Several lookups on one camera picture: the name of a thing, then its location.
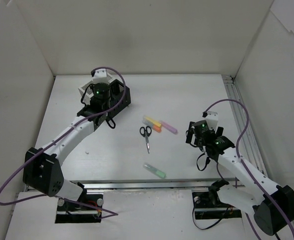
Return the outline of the purple highlighter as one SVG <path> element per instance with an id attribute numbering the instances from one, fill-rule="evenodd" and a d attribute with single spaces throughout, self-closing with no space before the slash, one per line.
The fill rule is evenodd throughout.
<path id="1" fill-rule="evenodd" d="M 178 133 L 178 130 L 176 128 L 174 128 L 173 126 L 169 125 L 168 123 L 160 120 L 160 124 L 162 125 L 163 128 L 170 131 L 171 133 L 173 133 L 175 135 Z"/>

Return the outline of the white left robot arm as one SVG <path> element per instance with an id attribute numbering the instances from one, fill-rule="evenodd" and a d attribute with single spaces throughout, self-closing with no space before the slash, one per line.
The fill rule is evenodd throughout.
<path id="1" fill-rule="evenodd" d="M 25 161 L 32 159 L 23 170 L 23 182 L 49 197 L 69 199 L 76 210 L 83 209 L 87 203 L 86 190 L 79 183 L 66 180 L 61 166 L 68 155 L 87 136 L 94 133 L 106 120 L 110 108 L 110 85 L 104 82 L 91 84 L 93 96 L 75 119 L 51 143 L 39 149 L 30 148 Z"/>

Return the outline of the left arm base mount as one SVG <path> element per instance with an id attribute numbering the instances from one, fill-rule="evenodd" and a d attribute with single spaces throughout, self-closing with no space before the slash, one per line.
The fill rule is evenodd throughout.
<path id="1" fill-rule="evenodd" d="M 101 223 L 102 211 L 59 199 L 57 202 L 56 224 Z"/>

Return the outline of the green highlighter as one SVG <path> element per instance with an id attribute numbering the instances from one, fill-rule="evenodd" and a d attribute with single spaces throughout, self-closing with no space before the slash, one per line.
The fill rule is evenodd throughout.
<path id="1" fill-rule="evenodd" d="M 144 167 L 147 171 L 149 171 L 150 173 L 152 173 L 153 175 L 155 175 L 155 176 L 157 176 L 157 177 L 159 177 L 159 178 L 161 178 L 161 179 L 165 179 L 165 178 L 166 178 L 166 174 L 165 174 L 163 171 L 157 169 L 156 167 L 153 167 L 152 165 L 150 165 L 150 164 L 148 164 L 148 163 L 145 163 L 145 164 L 143 165 L 143 167 Z"/>

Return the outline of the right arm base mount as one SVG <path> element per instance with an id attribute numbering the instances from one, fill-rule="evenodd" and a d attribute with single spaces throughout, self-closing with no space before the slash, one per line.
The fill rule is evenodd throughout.
<path id="1" fill-rule="evenodd" d="M 195 207 L 196 220 L 219 220 L 219 219 L 241 219 L 242 213 L 239 209 L 225 203 L 214 205 L 209 198 L 208 191 L 193 191 L 192 197 L 199 198 Z"/>

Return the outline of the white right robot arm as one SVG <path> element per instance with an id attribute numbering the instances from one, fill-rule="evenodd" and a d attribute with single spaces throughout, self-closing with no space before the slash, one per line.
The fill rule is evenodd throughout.
<path id="1" fill-rule="evenodd" d="M 222 132 L 222 127 L 213 130 L 205 120 L 190 122 L 186 131 L 187 144 L 199 148 L 207 161 L 225 167 L 247 189 L 242 191 L 226 180 L 218 180 L 208 188 L 209 203 L 238 208 L 252 216 L 265 234 L 274 236 L 294 220 L 294 190 L 288 185 L 280 186 L 260 172 Z"/>

